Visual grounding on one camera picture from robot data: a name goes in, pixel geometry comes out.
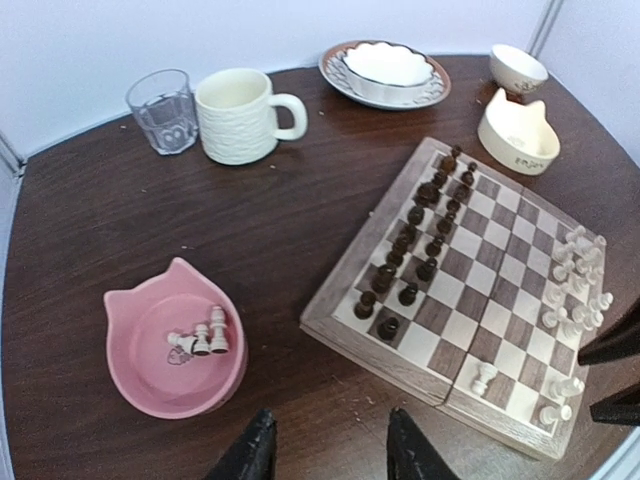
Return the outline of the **white chess knight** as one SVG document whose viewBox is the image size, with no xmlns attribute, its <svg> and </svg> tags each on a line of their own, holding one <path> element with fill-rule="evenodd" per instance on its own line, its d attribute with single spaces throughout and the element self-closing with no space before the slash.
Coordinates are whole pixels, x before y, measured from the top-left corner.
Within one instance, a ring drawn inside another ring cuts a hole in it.
<svg viewBox="0 0 640 480">
<path fill-rule="evenodd" d="M 549 385 L 549 396 L 554 400 L 580 395 L 584 392 L 585 383 L 578 377 L 553 380 Z"/>
</svg>

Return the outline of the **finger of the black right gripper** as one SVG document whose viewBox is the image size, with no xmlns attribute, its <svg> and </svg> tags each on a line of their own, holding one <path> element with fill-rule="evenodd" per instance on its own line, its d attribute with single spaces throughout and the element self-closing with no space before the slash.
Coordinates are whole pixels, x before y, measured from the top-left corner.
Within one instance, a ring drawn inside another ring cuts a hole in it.
<svg viewBox="0 0 640 480">
<path fill-rule="evenodd" d="M 590 406 L 594 422 L 638 426 L 640 424 L 639 391 L 622 391 Z"/>
<path fill-rule="evenodd" d="M 579 350 L 578 364 L 602 364 L 638 355 L 639 311 L 639 300 L 636 300 L 613 327 Z"/>
</svg>

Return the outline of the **white chess rook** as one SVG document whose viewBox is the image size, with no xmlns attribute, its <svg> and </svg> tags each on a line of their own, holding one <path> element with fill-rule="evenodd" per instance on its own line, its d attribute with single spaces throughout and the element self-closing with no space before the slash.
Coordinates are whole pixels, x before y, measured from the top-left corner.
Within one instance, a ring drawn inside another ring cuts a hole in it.
<svg viewBox="0 0 640 480">
<path fill-rule="evenodd" d="M 573 414 L 570 405 L 549 405 L 543 407 L 539 412 L 539 421 L 544 425 L 552 425 L 558 421 L 568 421 Z"/>
</svg>

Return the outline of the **white chess bishop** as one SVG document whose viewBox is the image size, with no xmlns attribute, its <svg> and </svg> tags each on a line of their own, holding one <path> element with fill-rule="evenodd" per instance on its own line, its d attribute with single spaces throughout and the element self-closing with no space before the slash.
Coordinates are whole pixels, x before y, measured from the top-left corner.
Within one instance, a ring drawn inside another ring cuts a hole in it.
<svg viewBox="0 0 640 480">
<path fill-rule="evenodd" d="M 229 343 L 226 338 L 226 314 L 222 307 L 214 306 L 210 314 L 210 351 L 215 354 L 225 354 L 229 351 Z"/>
</svg>

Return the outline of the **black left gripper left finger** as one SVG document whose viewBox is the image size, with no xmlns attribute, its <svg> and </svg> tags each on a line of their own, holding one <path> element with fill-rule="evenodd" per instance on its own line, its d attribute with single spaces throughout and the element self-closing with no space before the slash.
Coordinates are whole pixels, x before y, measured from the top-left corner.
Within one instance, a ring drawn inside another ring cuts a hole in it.
<svg viewBox="0 0 640 480">
<path fill-rule="evenodd" d="M 259 410 L 204 479 L 274 479 L 276 437 L 277 423 L 272 411 Z"/>
</svg>

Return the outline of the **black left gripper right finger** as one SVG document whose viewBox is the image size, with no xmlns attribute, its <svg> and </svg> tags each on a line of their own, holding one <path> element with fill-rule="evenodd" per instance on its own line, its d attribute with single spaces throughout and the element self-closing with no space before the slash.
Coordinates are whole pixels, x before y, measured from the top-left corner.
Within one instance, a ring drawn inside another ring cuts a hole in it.
<svg viewBox="0 0 640 480">
<path fill-rule="evenodd" d="M 390 411 L 386 456 L 388 479 L 459 479 L 402 408 Z"/>
</svg>

